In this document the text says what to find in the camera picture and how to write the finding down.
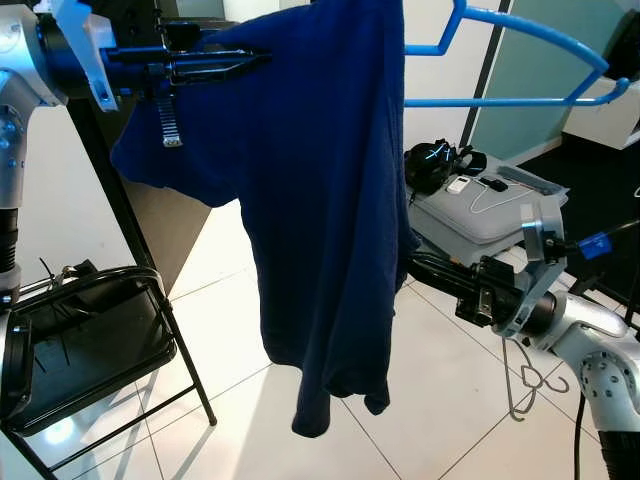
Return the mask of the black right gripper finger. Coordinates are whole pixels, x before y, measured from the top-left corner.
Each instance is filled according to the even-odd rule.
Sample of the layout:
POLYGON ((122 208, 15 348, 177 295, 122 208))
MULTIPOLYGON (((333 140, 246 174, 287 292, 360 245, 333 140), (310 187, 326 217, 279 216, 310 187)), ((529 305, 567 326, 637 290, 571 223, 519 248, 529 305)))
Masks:
POLYGON ((472 282, 475 279, 474 269, 428 251, 408 253, 404 270, 417 282, 472 282))
POLYGON ((471 284, 465 278, 435 271, 411 271, 410 289, 433 305, 454 305, 458 298, 471 296, 471 284))

